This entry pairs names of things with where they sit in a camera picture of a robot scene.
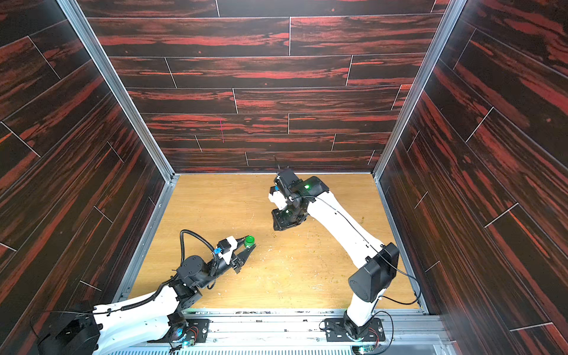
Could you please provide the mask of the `green paint jar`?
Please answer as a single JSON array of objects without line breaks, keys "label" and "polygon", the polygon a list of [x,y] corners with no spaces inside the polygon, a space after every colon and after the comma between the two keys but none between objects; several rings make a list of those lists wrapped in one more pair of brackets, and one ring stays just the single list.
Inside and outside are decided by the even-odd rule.
[{"label": "green paint jar", "polygon": [[244,246],[249,249],[255,245],[255,238],[251,235],[247,236],[244,240]]}]

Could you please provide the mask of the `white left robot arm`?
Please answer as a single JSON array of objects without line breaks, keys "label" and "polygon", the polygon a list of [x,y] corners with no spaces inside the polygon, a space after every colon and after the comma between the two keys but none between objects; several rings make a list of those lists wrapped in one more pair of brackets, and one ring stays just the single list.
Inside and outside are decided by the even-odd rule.
[{"label": "white left robot arm", "polygon": [[229,237],[211,246],[213,258],[184,257],[175,275],[152,293],[89,311],[63,311],[38,337],[40,354],[110,354],[144,342],[161,340],[172,351],[198,342],[204,330],[183,311],[201,299],[228,270],[239,272],[254,251],[255,239]]}]

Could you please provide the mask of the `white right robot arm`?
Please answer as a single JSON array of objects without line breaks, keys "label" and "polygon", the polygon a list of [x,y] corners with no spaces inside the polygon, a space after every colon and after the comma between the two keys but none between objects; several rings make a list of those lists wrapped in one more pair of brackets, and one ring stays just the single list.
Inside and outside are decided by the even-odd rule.
[{"label": "white right robot arm", "polygon": [[348,279],[354,295],[344,313],[344,327],[353,339],[366,334],[375,305],[397,273],[399,250],[373,237],[340,205],[318,177],[302,180],[293,170],[277,173],[269,200],[273,228],[284,231],[303,223],[308,216],[320,222],[338,241],[358,270]]}]

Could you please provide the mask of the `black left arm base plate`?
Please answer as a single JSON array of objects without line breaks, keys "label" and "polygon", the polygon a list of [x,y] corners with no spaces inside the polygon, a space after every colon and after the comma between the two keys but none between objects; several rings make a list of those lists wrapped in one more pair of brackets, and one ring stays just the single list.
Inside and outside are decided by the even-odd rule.
[{"label": "black left arm base plate", "polygon": [[186,319],[179,324],[173,325],[169,341],[170,343],[192,346],[196,343],[205,343],[209,333],[209,319]]}]

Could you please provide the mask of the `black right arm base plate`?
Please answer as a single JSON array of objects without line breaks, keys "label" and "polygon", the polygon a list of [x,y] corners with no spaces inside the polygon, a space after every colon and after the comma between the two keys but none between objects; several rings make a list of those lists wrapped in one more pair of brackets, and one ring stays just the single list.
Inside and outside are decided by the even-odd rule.
[{"label": "black right arm base plate", "polygon": [[358,326],[344,317],[326,318],[319,324],[328,342],[384,342],[386,340],[382,321],[371,318],[365,325]]}]

